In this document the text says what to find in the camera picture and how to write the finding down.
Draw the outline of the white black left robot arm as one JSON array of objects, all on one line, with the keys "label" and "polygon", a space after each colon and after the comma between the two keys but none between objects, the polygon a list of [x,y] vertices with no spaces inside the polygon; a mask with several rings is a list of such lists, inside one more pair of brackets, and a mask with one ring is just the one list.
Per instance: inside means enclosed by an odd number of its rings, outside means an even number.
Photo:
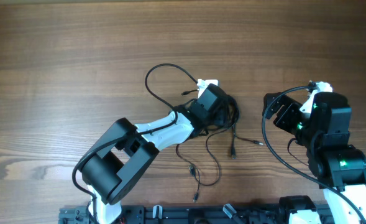
[{"label": "white black left robot arm", "polygon": [[169,114],[146,124],[117,120],[95,142],[73,169],[80,172],[91,196],[89,216],[93,223],[113,223],[122,213],[121,200],[131,191],[159,152],[211,130],[229,129],[236,118],[236,104],[215,84],[200,91],[199,97],[173,106]]}]

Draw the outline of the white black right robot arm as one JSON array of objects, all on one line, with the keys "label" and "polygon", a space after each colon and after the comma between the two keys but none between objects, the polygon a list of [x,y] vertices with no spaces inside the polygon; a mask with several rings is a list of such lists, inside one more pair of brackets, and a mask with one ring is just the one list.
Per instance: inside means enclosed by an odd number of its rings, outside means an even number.
[{"label": "white black right robot arm", "polygon": [[323,191],[335,223],[366,223],[366,156],[349,144],[351,108],[338,93],[312,89],[304,104],[289,91],[264,96],[262,120],[276,116],[274,125],[306,148],[311,175],[270,152],[287,168],[316,183]]}]

